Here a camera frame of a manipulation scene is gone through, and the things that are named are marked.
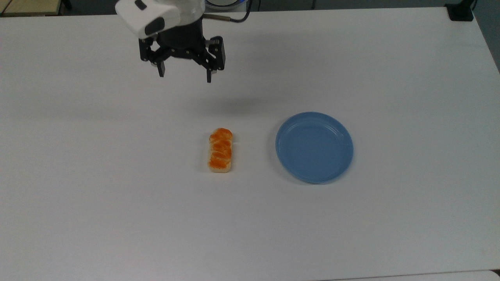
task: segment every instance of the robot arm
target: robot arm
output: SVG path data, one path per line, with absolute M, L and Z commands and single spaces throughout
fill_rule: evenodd
M 141 60 L 165 75 L 164 61 L 169 57 L 190 59 L 206 69 L 207 82 L 223 70 L 226 60 L 220 36 L 206 40 L 202 19 L 204 0 L 119 0 L 116 13 L 139 38 Z M 152 50 L 156 41 L 159 48 Z

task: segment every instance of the cable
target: cable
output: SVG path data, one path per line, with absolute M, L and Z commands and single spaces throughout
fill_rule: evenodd
M 476 4 L 478 3 L 478 0 L 474 1 L 474 4 L 472 4 L 472 8 L 470 8 L 472 11 L 476 8 Z
M 5 6 L 5 8 L 3 8 L 3 11 L 0 12 L 0 17 L 4 15 L 5 11 L 7 11 L 7 8 L 9 7 L 9 5 L 12 3 L 13 0 L 10 0 L 8 3 L 7 3 L 7 6 Z
M 252 2 L 253 1 L 254 0 L 248 0 L 248 8 L 246 8 L 246 14 L 245 14 L 245 16 L 242 19 L 231 18 L 229 21 L 233 22 L 233 23 L 242 23 L 242 22 L 246 21 L 247 18 L 249 17 L 249 15 L 250 15 L 250 9 L 252 8 Z
M 209 19 L 209 20 L 224 21 L 224 22 L 242 23 L 242 22 L 246 21 L 247 18 L 249 17 L 250 9 L 252 8 L 252 1 L 253 0 L 248 0 L 248 8 L 246 8 L 246 14 L 242 19 L 234 19 L 234 18 L 231 18 L 229 16 L 210 14 L 210 13 L 204 13 L 203 18 Z

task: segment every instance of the wooden surface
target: wooden surface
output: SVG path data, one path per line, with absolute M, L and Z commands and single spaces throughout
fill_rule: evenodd
M 9 0 L 0 0 L 2 10 Z M 3 14 L 4 17 L 57 15 L 61 0 L 13 0 Z

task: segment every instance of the orange glaze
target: orange glaze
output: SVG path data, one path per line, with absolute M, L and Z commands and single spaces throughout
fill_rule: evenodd
M 224 160 L 212 157 L 212 158 L 210 158 L 208 165 L 210 167 L 216 168 L 216 169 L 225 169 L 228 166 L 228 163 Z
M 232 139 L 233 139 L 233 133 L 231 133 L 230 130 L 226 128 L 218 128 L 215 131 L 213 131 L 212 135 L 210 136 L 210 143 L 220 140 L 232 140 Z
M 218 128 L 210 135 L 210 160 L 213 169 L 226 169 L 231 164 L 233 134 L 225 128 Z
M 219 140 L 211 144 L 211 150 L 224 152 L 231 150 L 231 142 L 229 140 Z

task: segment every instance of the black clamp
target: black clamp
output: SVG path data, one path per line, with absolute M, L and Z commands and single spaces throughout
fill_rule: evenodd
M 171 47 L 156 40 L 160 47 L 152 50 L 151 46 L 155 41 L 154 37 L 139 39 L 140 59 L 144 62 L 151 62 L 158 69 L 160 77 L 165 76 L 165 60 L 174 57 L 193 60 L 206 69 L 206 81 L 212 82 L 212 74 L 217 70 L 224 70 L 226 54 L 224 52 L 224 42 L 221 36 L 202 40 L 190 47 Z

